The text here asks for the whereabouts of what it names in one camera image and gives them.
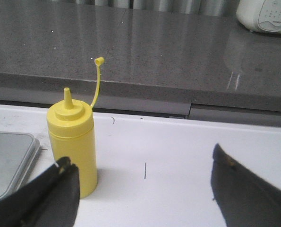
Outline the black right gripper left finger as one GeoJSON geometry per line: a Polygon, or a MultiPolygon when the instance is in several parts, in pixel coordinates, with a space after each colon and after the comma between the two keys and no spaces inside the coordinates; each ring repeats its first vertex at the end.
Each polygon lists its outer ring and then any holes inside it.
{"type": "Polygon", "coordinates": [[[62,157],[0,201],[0,227],[72,227],[79,193],[78,167],[62,157]]]}

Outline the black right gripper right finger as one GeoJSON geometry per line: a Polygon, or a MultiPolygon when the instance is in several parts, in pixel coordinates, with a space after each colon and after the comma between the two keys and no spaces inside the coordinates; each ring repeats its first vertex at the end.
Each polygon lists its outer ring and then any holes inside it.
{"type": "Polygon", "coordinates": [[[213,149],[211,187],[228,227],[281,227],[281,190],[213,149]]]}

